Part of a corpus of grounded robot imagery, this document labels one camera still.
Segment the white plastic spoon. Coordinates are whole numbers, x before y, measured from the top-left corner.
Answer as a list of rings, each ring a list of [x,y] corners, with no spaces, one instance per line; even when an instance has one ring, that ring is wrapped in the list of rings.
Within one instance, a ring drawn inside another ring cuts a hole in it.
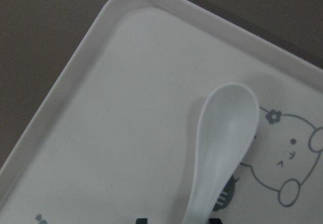
[[[226,83],[207,97],[197,126],[193,182],[183,223],[208,223],[258,123],[258,99],[247,85]]]

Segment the white cartoon tray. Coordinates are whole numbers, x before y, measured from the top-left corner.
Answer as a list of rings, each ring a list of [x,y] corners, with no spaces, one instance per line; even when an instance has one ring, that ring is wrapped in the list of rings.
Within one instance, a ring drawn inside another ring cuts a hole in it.
[[[180,223],[230,81],[259,128],[212,217],[322,223],[322,70],[187,0],[104,5],[1,169],[1,223]]]

